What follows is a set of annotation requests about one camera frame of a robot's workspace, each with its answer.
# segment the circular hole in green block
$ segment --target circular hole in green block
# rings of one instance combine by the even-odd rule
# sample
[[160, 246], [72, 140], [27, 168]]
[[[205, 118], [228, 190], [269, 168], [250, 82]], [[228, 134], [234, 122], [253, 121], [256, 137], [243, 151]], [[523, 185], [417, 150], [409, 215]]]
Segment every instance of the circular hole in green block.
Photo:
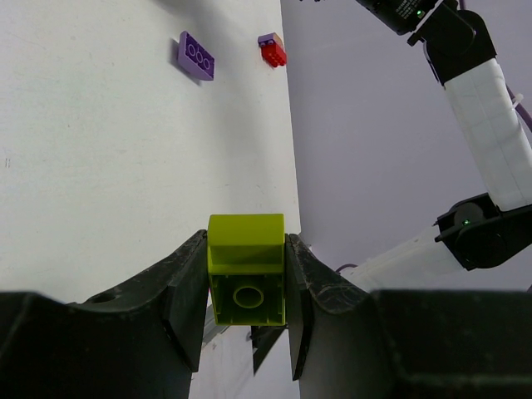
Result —
[[234, 290], [233, 300], [241, 308], [253, 309], [264, 301], [264, 294], [255, 287], [244, 286]]

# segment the red block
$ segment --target red block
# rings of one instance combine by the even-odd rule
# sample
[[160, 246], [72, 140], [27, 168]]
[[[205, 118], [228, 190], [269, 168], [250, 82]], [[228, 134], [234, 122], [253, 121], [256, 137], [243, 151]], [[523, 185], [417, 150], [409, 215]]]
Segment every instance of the red block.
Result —
[[276, 68], [279, 65], [284, 67], [286, 65], [286, 52], [277, 43], [268, 44], [267, 46], [260, 47], [263, 59], [272, 67]]

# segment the yellow-green toy brick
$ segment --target yellow-green toy brick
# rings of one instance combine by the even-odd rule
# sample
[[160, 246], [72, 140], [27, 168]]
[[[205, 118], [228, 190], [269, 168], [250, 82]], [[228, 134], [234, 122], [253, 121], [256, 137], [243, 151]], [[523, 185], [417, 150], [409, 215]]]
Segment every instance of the yellow-green toy brick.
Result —
[[284, 216], [213, 214], [207, 244], [216, 323], [284, 325]]

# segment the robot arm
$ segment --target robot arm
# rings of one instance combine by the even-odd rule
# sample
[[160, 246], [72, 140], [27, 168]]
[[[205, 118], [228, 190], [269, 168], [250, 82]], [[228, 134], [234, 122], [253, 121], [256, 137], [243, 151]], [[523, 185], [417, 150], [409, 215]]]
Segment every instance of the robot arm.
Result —
[[501, 265], [532, 244], [532, 149], [484, 21], [456, 0], [358, 2], [399, 35], [416, 30], [408, 43], [424, 42], [488, 194], [344, 276], [367, 291], [419, 288], [444, 273]]

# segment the purple lego brick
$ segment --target purple lego brick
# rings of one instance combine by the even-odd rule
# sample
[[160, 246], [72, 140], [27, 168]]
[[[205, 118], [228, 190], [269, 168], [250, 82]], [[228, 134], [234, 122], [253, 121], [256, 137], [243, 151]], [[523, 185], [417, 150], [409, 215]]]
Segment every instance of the purple lego brick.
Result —
[[177, 63], [196, 79], [214, 80], [214, 57], [187, 31], [183, 31], [180, 35]]
[[279, 46], [281, 46], [282, 49], [284, 49], [283, 40], [281, 40], [281, 37], [277, 33], [269, 33], [268, 35], [259, 36], [259, 39], [257, 39], [257, 42], [259, 43], [260, 47], [267, 46], [268, 44], [274, 44], [277, 43]]

